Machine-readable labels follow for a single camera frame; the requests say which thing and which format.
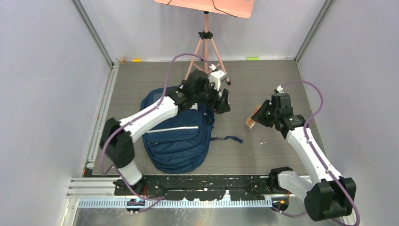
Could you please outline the orange calculator toy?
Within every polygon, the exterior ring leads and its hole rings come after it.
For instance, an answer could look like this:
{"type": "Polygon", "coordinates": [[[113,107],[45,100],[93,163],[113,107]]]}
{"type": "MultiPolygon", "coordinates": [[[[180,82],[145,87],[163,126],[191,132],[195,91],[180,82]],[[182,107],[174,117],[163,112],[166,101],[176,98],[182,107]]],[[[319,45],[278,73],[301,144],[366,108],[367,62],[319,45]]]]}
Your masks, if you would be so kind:
{"type": "Polygon", "coordinates": [[[256,108],[252,111],[251,115],[245,120],[245,124],[248,126],[249,129],[252,129],[253,126],[256,124],[256,121],[252,119],[252,117],[259,111],[261,105],[257,105],[256,108]]]}

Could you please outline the navy blue student backpack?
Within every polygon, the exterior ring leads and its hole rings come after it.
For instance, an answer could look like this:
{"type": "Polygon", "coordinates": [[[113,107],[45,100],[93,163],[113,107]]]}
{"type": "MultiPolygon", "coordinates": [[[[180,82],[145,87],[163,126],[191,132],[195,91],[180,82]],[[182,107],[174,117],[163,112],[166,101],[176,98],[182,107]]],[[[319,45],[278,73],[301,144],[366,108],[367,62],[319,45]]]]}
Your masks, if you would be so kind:
{"type": "Polygon", "coordinates": [[[156,169],[171,174],[191,172],[205,160],[212,141],[215,114],[196,104],[142,135],[144,148],[156,169]]]}

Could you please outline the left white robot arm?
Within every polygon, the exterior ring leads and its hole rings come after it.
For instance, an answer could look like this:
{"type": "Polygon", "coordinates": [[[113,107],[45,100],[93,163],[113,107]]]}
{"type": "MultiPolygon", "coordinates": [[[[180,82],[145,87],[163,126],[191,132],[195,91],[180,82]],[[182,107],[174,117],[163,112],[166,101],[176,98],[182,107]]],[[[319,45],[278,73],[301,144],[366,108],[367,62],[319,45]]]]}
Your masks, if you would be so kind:
{"type": "Polygon", "coordinates": [[[158,124],[190,109],[194,104],[203,104],[216,114],[229,112],[229,91],[220,90],[226,79],[227,73],[223,70],[215,69],[210,74],[195,70],[181,85],[164,88],[160,99],[149,107],[120,121],[114,118],[106,121],[100,147],[125,180],[126,189],[131,194],[138,195],[144,190],[142,173],[134,162],[134,142],[158,124]]]}

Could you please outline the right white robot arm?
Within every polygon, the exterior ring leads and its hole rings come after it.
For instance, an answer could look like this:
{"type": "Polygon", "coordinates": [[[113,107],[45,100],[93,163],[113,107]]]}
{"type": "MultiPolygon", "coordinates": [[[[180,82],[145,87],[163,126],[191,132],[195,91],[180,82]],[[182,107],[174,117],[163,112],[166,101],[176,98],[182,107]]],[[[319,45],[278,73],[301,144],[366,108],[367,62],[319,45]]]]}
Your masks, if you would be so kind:
{"type": "Polygon", "coordinates": [[[295,115],[287,93],[272,94],[251,116],[254,122],[275,128],[294,148],[304,164],[310,180],[300,177],[290,167],[271,169],[269,188],[274,193],[289,191],[303,202],[313,221],[322,221],[352,214],[356,184],[345,178],[329,162],[312,139],[305,118],[295,115]]]}

